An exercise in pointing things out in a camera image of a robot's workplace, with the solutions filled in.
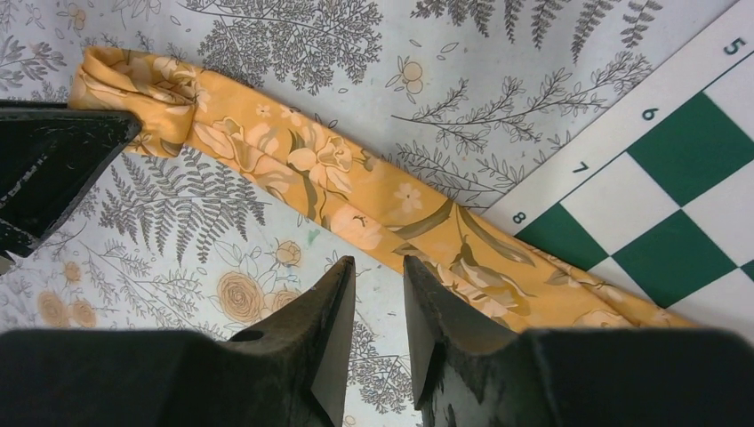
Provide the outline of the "yellow patterned tie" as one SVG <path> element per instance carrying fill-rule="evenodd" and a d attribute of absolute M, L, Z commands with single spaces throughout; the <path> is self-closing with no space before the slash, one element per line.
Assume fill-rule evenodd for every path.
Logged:
<path fill-rule="evenodd" d="M 496 229 L 335 131 L 217 72 L 154 53 L 84 50 L 68 101 L 127 110 L 128 149 L 197 149 L 395 271 L 407 255 L 471 307 L 528 327 L 687 327 L 689 321 Z"/>

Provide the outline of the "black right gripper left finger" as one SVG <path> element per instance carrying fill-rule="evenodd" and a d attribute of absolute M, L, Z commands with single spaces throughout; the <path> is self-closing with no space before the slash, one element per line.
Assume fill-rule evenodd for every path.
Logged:
<path fill-rule="evenodd" d="M 355 261 L 216 341 L 189 330 L 18 329 L 1 337 L 4 426 L 338 426 Z"/>

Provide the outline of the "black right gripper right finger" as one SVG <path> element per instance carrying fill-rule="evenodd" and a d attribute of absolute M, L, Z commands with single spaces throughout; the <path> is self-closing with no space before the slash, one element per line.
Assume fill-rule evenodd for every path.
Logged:
<path fill-rule="evenodd" d="M 427 426 L 750 426 L 753 349 L 711 328 L 511 331 L 404 258 L 413 403 Z"/>

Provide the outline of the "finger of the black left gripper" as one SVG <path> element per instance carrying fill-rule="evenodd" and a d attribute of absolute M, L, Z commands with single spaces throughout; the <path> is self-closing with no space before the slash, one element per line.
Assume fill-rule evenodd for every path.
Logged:
<path fill-rule="evenodd" d="M 129 111 L 1 103 L 1 271 L 30 256 L 140 133 Z"/>

